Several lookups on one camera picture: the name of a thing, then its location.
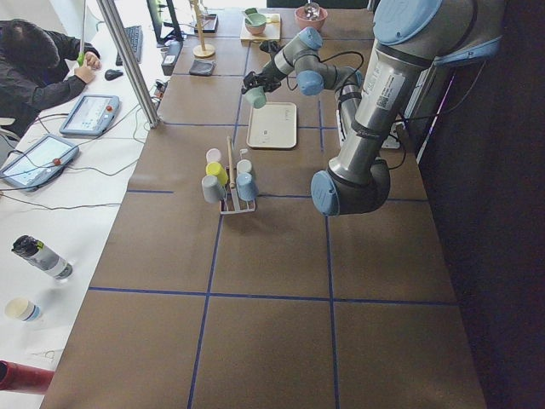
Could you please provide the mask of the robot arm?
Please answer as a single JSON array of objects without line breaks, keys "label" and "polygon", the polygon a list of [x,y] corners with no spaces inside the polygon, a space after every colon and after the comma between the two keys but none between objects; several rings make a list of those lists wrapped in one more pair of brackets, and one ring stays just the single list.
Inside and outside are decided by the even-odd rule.
[{"label": "robot arm", "polygon": [[421,72],[491,58],[499,50],[505,8],[503,1],[382,1],[365,74],[322,62],[323,39],[305,28],[273,52],[261,72],[250,72],[241,92],[261,108],[292,72],[304,95],[334,91],[346,140],[327,169],[313,176],[313,203],[326,216],[372,212],[390,190],[379,151]]}]

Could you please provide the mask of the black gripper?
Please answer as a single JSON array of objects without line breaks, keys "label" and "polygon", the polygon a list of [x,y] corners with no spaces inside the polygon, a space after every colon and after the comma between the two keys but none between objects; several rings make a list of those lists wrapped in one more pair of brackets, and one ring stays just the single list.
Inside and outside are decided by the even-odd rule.
[{"label": "black gripper", "polygon": [[273,92],[281,86],[282,72],[276,69],[263,70],[260,73],[249,72],[243,79],[242,93],[251,89],[263,88],[264,92]]}]

